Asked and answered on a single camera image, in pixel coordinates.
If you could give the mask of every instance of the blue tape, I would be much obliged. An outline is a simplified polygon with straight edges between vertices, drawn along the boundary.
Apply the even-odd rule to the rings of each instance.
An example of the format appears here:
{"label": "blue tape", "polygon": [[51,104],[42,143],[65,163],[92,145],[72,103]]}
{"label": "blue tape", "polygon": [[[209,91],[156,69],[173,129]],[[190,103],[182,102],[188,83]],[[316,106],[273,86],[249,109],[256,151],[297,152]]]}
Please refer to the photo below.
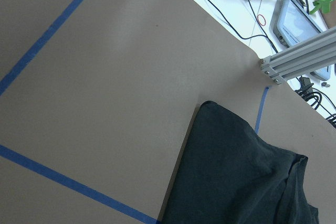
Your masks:
{"label": "blue tape", "polygon": [[24,68],[33,60],[48,40],[57,32],[62,24],[70,17],[74,10],[83,0],[73,0],[62,14],[52,23],[52,25],[43,33],[43,35],[32,45],[32,47],[22,56],[11,71],[0,81],[0,96],[19,76]]}
{"label": "blue tape", "polygon": [[260,121],[261,121],[262,111],[263,111],[264,105],[265,105],[266,96],[267,96],[268,90],[270,88],[271,88],[271,86],[265,87],[264,92],[262,93],[263,95],[261,96],[261,101],[260,101],[260,106],[259,106],[259,111],[258,111],[258,116],[257,116],[257,121],[256,121],[256,127],[254,129],[254,131],[257,134],[259,133]]}
{"label": "blue tape", "polygon": [[160,222],[111,197],[0,145],[0,156],[146,224]]}

